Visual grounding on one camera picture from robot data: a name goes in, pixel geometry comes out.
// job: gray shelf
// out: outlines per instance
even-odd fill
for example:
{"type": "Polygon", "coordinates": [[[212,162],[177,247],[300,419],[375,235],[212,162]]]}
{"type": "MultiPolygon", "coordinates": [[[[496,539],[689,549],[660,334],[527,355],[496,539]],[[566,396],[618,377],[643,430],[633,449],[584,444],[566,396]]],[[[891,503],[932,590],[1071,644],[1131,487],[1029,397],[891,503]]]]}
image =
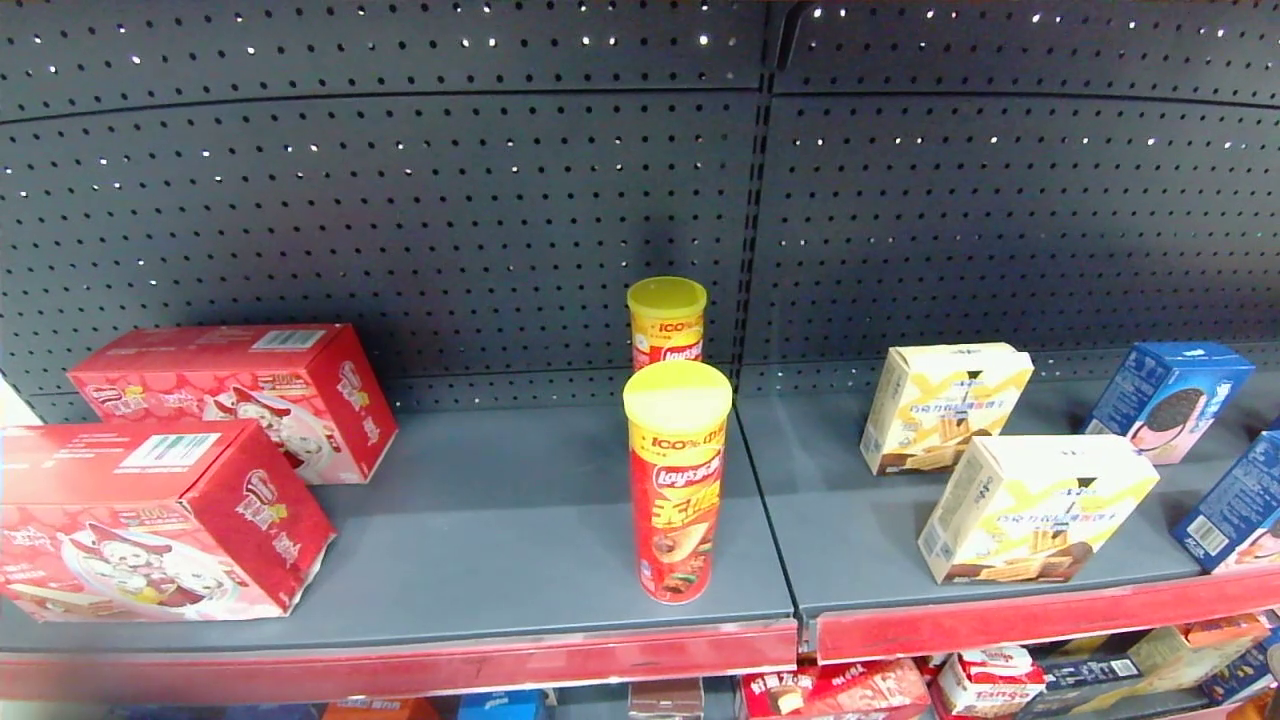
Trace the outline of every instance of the gray shelf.
{"type": "MultiPolygon", "coordinates": [[[[1033,382],[1009,434],[1073,433],[1105,387],[1033,382]]],[[[938,585],[916,536],[947,474],[877,478],[858,451],[872,395],[786,395],[737,405],[765,506],[804,619],[1189,578],[1201,573],[1167,528],[1215,483],[1280,409],[1280,373],[1257,374],[1187,460],[1161,482],[1097,557],[1065,585],[938,585]]]]}
{"type": "Polygon", "coordinates": [[[338,527],[285,619],[44,624],[5,601],[5,652],[340,648],[790,618],[737,428],[714,570],[694,602],[636,578],[617,406],[402,415],[365,487],[320,488],[338,527]]]}

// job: chocolate wafer box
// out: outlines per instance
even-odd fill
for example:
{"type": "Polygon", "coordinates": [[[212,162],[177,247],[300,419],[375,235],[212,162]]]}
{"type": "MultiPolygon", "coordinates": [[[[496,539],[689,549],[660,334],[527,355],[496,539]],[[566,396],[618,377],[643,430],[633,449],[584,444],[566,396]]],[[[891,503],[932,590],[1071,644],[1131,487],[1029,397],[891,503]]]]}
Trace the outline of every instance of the chocolate wafer box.
{"type": "Polygon", "coordinates": [[[1033,369],[1004,342],[890,348],[863,429],[867,464],[877,475],[955,466],[969,438],[1000,434],[1033,369]]]}
{"type": "Polygon", "coordinates": [[[1116,436],[975,437],[920,552],[940,583],[1066,582],[1158,479],[1116,436]]]}
{"type": "Polygon", "coordinates": [[[1126,438],[1156,465],[1180,461],[1253,373],[1216,342],[1139,342],[1084,424],[1126,438]]]}

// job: oreo box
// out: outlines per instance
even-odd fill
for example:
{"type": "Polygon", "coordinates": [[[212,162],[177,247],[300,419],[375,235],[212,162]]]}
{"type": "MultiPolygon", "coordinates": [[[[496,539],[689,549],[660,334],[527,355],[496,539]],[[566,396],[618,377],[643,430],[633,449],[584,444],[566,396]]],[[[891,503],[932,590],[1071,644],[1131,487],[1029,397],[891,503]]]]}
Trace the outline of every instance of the oreo box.
{"type": "Polygon", "coordinates": [[[1280,562],[1280,430],[1266,430],[1172,529],[1210,573],[1280,562]]]}
{"type": "Polygon", "coordinates": [[[1083,432],[1123,436],[1153,465],[1178,462],[1251,373],[1253,363],[1216,342],[1139,342],[1083,432]]]}

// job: red shelf edge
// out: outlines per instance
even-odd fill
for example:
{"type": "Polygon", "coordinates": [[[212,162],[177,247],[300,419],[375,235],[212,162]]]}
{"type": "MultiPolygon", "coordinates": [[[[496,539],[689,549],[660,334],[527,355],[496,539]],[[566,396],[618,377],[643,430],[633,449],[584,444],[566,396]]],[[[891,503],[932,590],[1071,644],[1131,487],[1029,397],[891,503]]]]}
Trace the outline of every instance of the red shelf edge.
{"type": "Polygon", "coordinates": [[[1280,605],[1280,569],[1015,598],[824,612],[820,662],[936,655],[1253,612],[1280,605]]]}
{"type": "Polygon", "coordinates": [[[411,646],[0,653],[0,697],[116,705],[321,702],[794,669],[794,619],[411,646]]]}

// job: shelf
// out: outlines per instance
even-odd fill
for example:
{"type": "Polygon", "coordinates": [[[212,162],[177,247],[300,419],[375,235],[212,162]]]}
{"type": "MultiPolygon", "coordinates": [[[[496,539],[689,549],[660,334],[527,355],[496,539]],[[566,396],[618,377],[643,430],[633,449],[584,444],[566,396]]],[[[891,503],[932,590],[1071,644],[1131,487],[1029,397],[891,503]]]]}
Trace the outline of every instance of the shelf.
{"type": "MultiPolygon", "coordinates": [[[[1006,433],[1071,433],[1103,382],[1034,382],[1006,433]]],[[[1280,602],[1280,573],[1199,577],[1167,528],[1280,406],[1280,373],[1254,377],[1188,459],[1068,585],[938,585],[915,539],[947,474],[877,478],[858,451],[870,393],[739,402],[783,565],[824,661],[929,655],[1151,628],[1280,602]]]]}
{"type": "Polygon", "coordinates": [[[620,407],[401,423],[370,486],[319,489],[339,537],[292,616],[40,625],[5,601],[0,697],[311,702],[794,666],[739,433],[712,582],[666,606],[636,579],[620,407]]]}

